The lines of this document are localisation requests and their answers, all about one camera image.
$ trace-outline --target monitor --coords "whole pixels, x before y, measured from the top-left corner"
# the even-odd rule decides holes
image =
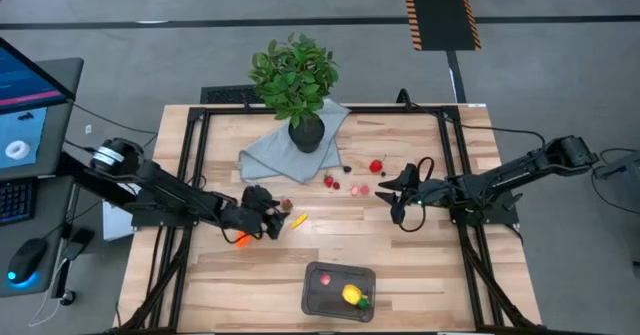
[[[0,37],[0,114],[73,100],[71,91]]]

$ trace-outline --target gray cloth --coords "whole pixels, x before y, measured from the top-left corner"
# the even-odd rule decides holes
[[[284,175],[305,183],[313,179],[320,169],[342,166],[335,136],[349,109],[333,100],[325,99],[318,115],[324,123],[324,137],[311,154],[298,150],[289,137],[289,122],[285,122],[270,135],[240,151],[240,177],[243,181]]]

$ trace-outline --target wooden tabletop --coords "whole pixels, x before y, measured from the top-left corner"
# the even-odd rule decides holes
[[[166,106],[160,125],[154,160],[174,174],[188,109],[186,105]],[[460,112],[464,124],[490,125],[485,107],[460,105]],[[280,124],[272,115],[213,116],[203,167],[206,189],[240,198],[247,184],[239,177],[238,152]],[[464,133],[474,172],[500,164],[491,131],[465,129]],[[190,171],[199,125],[194,134]],[[455,144],[452,129],[449,134]],[[474,329],[457,231],[449,221],[448,210],[427,208],[424,227],[416,233],[403,232],[391,222],[389,206],[373,195],[380,189],[377,183],[382,178],[368,169],[372,160],[386,155],[384,169],[387,179],[393,179],[407,162],[416,163],[431,156],[436,161],[433,176],[444,178],[445,163],[435,118],[426,114],[350,115],[336,139],[343,163],[353,168],[350,174],[341,168],[331,171],[342,185],[340,190],[325,187],[322,173],[305,185],[284,177],[259,181],[274,197],[289,198],[294,204],[278,240],[265,237],[252,240],[245,248],[236,248],[223,240],[220,229],[204,223],[196,228],[179,331]],[[456,166],[462,173],[458,158]],[[371,195],[352,197],[350,188],[363,184],[369,185]],[[308,220],[291,230],[289,224],[305,212]],[[405,226],[416,226],[420,218],[419,208],[408,208]],[[489,225],[485,229],[498,283],[526,317],[539,323],[520,240],[504,226]],[[228,233],[235,236],[235,231]],[[155,235],[156,229],[149,228],[134,236],[119,302],[123,320],[145,297]],[[305,315],[300,304],[305,267],[311,261],[373,269],[377,277],[373,320],[360,323]],[[486,290],[481,280],[478,283],[485,321],[490,322]],[[161,324],[167,323],[168,313],[165,301]]]

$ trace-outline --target gray floor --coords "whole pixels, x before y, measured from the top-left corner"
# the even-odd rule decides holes
[[[640,14],[640,0],[471,0],[476,16]],[[404,0],[2,0],[0,23],[402,16]],[[246,84],[250,55],[272,38],[304,31],[335,50],[349,102],[394,99],[405,87],[420,102],[452,102],[446,57],[415,52],[394,26],[164,30],[25,30],[0,35],[36,60],[82,57],[78,103],[116,121],[156,129],[162,107],[196,103],[202,86]],[[590,147],[640,144],[640,23],[480,25],[483,50],[458,53],[469,102],[487,103],[495,126],[547,138],[583,136]],[[85,134],[91,124],[93,132]],[[74,111],[68,138],[98,145],[142,134]],[[536,147],[497,134],[503,159]],[[622,181],[598,184],[612,201],[640,209]],[[540,311],[555,329],[636,334],[640,216],[596,198],[588,176],[549,177],[523,188],[518,205]],[[92,199],[83,197],[80,208]],[[85,221],[99,225],[100,214]],[[78,334],[111,326],[130,241],[97,244],[77,261],[70,286],[78,304],[34,329],[26,323],[42,296],[0,299],[0,334]]]

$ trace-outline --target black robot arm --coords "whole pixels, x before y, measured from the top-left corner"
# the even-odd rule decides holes
[[[221,229],[240,230],[258,238],[265,231],[271,239],[278,238],[289,214],[274,211],[279,202],[266,189],[245,188],[238,204],[235,198],[187,185],[157,163],[144,159],[142,154],[136,143],[121,138],[106,140],[94,153],[86,171],[98,178],[140,186],[136,200],[122,206],[134,217],[166,213],[189,222],[205,221]]]
[[[505,192],[540,179],[549,174],[573,176],[587,172],[598,161],[580,137],[565,136],[528,152],[482,174],[469,174],[420,181],[419,166],[407,164],[400,176],[380,183],[380,187],[399,191],[376,192],[391,205],[391,218],[401,224],[404,207],[410,204],[437,206],[448,209],[463,208],[470,212],[483,211],[501,199]]]

